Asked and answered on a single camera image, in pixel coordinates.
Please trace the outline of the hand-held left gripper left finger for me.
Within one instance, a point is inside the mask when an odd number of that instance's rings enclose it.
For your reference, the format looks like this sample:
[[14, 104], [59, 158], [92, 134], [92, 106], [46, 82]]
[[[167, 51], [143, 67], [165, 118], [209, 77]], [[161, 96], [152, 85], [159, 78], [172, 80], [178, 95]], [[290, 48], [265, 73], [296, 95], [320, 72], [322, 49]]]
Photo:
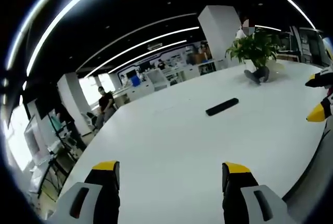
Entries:
[[117, 223], [119, 191], [120, 163], [101, 162], [58, 199], [48, 223]]

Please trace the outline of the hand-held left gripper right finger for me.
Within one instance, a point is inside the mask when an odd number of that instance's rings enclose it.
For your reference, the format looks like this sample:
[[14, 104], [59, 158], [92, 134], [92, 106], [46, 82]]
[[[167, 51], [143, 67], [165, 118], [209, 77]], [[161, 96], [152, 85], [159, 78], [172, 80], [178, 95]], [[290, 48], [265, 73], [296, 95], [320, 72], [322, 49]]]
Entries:
[[225, 223], [295, 223], [287, 204], [243, 165], [222, 164], [222, 192]]

